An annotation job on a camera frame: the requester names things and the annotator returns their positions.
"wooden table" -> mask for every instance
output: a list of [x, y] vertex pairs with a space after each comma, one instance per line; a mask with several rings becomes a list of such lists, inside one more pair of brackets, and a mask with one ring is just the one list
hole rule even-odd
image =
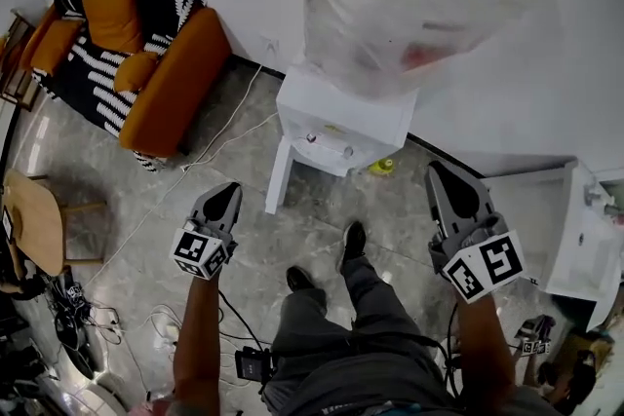
[[[66, 215], [72, 211], [104, 207], [106, 203], [61, 208], [55, 196], [37, 182], [43, 178], [46, 176], [26, 177], [16, 170], [8, 170], [4, 178], [2, 202], [14, 224], [15, 246], [50, 276], [60, 274], [65, 265], [101, 264], [101, 258], [66, 258]], [[14, 257], [15, 247], [10, 247]]]

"gray pants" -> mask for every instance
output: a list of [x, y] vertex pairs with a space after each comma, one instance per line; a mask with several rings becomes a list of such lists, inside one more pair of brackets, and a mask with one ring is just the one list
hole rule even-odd
[[[328, 352], [281, 358], [278, 370], [267, 384], [263, 400], [274, 416], [293, 396], [301, 382], [314, 370], [331, 360], [352, 356], [347, 341], [353, 333], [375, 334], [401, 332], [420, 334], [390, 284], [385, 283], [362, 256], [347, 261], [342, 274], [356, 310], [353, 331], [326, 319], [327, 297], [320, 288], [303, 289], [286, 297], [282, 305], [280, 327], [273, 341], [278, 354], [306, 350]], [[344, 349], [336, 348], [344, 340]], [[429, 371], [440, 378], [426, 349], [414, 341], [399, 337], [381, 337], [367, 342], [367, 352], [391, 352], [424, 361]]]

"forearm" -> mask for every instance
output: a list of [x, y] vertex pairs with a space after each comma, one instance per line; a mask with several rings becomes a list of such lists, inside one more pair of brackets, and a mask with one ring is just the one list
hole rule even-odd
[[467, 304], [459, 298], [464, 394], [469, 408], [495, 410], [515, 388], [515, 366], [491, 296]]
[[218, 411], [218, 276], [195, 278], [174, 358], [176, 398]]

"white marker cube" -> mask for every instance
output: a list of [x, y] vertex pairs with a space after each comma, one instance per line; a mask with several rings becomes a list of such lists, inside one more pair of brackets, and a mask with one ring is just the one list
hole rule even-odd
[[510, 231], [461, 249], [445, 266], [444, 273], [464, 300], [472, 303], [515, 280], [524, 270], [518, 235]]
[[169, 257], [180, 270], [209, 280], [227, 260], [223, 241], [194, 231], [177, 229]]

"table leg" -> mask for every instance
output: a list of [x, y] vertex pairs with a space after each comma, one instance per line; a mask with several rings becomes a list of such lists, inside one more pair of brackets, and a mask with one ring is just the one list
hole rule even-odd
[[77, 205], [76, 207], [63, 207], [61, 208], [63, 213], [72, 213], [74, 211], [82, 211], [84, 209], [91, 208], [103, 208], [106, 206], [106, 202], [86, 203], [84, 205]]
[[65, 265], [101, 265], [104, 263], [103, 258], [65, 258]]

